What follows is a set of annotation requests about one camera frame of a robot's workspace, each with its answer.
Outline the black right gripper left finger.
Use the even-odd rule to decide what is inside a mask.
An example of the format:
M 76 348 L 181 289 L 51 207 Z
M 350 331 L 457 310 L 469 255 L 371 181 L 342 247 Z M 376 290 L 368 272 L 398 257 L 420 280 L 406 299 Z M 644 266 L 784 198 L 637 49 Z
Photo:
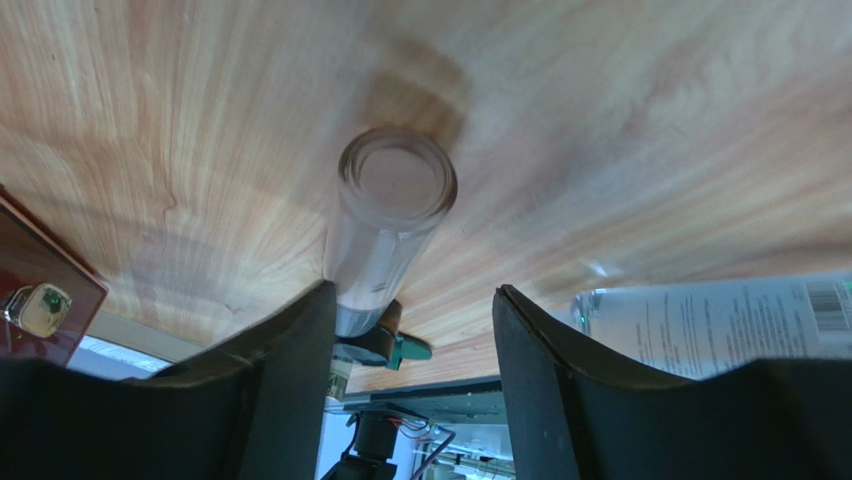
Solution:
M 322 281 L 155 375 L 106 380 L 1 363 L 5 479 L 310 479 L 335 340 Z

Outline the beige foundation tube grey cap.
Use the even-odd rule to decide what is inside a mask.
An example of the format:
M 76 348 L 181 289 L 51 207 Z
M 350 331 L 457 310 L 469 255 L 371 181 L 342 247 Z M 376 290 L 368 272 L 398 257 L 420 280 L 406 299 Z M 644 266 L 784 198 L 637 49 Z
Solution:
M 345 147 L 323 266 L 336 288 L 337 336 L 363 335 L 378 322 L 457 194 L 449 156 L 420 132 L 379 127 Z

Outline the orange drawer box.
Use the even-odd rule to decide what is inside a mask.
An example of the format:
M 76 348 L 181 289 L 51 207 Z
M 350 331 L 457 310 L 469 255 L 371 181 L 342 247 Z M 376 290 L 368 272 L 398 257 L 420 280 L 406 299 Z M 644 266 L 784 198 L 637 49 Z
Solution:
M 98 275 L 1 189 L 1 356 L 69 364 L 108 295 Z

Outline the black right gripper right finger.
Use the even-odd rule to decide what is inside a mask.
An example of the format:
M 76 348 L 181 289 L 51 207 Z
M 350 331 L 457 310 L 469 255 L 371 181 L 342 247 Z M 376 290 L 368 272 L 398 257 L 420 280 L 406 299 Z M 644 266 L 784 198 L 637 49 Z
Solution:
M 847 360 L 756 360 L 693 381 L 562 324 L 511 285 L 492 317 L 520 479 L 851 475 Z

